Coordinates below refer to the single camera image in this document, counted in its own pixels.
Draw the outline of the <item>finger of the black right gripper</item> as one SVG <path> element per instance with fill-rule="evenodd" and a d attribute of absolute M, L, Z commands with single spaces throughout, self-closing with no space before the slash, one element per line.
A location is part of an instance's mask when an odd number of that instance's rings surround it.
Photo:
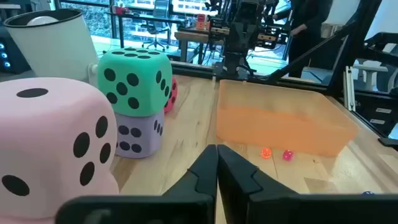
<path fill-rule="evenodd" d="M 250 25 L 246 37 L 248 38 L 247 49 L 254 50 L 256 47 L 274 49 L 277 45 L 277 29 L 269 25 Z"/>
<path fill-rule="evenodd" d="M 225 52 L 244 52 L 242 25 L 231 23 L 229 26 L 222 19 L 210 21 L 210 42 L 222 41 Z"/>

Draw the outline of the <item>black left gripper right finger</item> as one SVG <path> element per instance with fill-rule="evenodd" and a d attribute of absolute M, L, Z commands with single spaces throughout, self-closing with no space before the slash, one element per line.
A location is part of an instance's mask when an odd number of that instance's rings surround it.
<path fill-rule="evenodd" d="M 217 148 L 228 223 L 397 224 L 396 194 L 299 194 L 228 146 Z"/>

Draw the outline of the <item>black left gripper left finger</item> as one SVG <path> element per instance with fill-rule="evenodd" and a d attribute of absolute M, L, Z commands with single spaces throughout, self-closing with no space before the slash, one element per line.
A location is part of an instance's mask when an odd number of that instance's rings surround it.
<path fill-rule="evenodd" d="M 217 167 L 211 144 L 164 194 L 78 197 L 61 206 L 55 223 L 214 223 Z"/>

